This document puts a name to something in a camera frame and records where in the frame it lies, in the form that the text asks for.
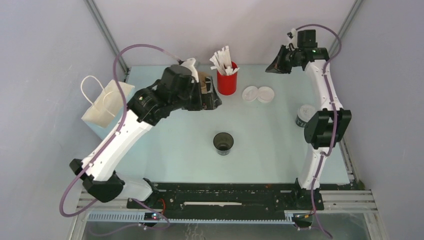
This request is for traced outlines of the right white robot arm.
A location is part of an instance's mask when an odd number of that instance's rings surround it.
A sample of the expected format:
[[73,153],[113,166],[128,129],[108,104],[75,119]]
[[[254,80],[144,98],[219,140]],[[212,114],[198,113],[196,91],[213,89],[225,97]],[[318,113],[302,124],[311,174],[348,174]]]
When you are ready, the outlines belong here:
[[352,112],[341,104],[331,77],[328,50],[319,47],[316,30],[293,28],[287,33],[288,43],[282,45],[267,73],[290,74],[300,67],[312,80],[316,112],[306,122],[304,139],[309,144],[303,169],[296,179],[291,204],[304,209],[320,188],[320,177],[327,158],[340,142],[352,119]]

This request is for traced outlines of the light blue paper bag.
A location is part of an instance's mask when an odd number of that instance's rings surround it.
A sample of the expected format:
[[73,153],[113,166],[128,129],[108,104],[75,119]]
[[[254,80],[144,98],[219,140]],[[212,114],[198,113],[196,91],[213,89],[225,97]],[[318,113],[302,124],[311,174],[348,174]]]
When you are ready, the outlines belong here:
[[[83,86],[88,79],[97,81],[101,87],[100,94],[94,100],[91,100],[84,92]],[[90,103],[90,107],[85,111],[81,120],[103,140],[123,114],[124,103],[116,81],[112,79],[106,86],[103,86],[95,76],[88,75],[82,79],[80,91]]]

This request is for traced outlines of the white plastic cup lid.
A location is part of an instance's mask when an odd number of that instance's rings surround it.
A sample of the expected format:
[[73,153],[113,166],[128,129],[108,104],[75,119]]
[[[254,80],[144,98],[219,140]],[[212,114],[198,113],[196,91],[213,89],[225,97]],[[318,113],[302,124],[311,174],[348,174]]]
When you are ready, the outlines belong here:
[[275,97],[275,92],[272,88],[268,86],[261,86],[258,88],[257,99],[259,102],[268,104]]

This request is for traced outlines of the black coffee cup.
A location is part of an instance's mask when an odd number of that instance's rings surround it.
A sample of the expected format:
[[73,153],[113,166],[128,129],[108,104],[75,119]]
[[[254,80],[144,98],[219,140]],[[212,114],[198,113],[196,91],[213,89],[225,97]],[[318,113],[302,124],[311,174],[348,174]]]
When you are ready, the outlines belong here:
[[234,138],[227,132],[219,132],[214,136],[212,142],[217,153],[221,156],[226,156],[234,145]]
[[295,123],[298,127],[305,128],[311,118],[308,116],[297,115],[295,118]]

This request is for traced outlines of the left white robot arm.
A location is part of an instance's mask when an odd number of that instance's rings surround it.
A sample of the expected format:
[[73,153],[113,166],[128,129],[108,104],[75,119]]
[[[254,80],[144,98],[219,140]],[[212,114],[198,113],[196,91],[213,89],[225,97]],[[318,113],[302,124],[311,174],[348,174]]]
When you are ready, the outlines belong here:
[[156,206],[158,191],[153,183],[147,178],[119,177],[116,167],[131,147],[172,111],[210,111],[222,104],[212,77],[200,75],[197,64],[195,58],[188,58],[165,68],[160,79],[134,93],[121,119],[90,155],[70,162],[96,200],[107,203],[125,197],[138,200],[145,208]]

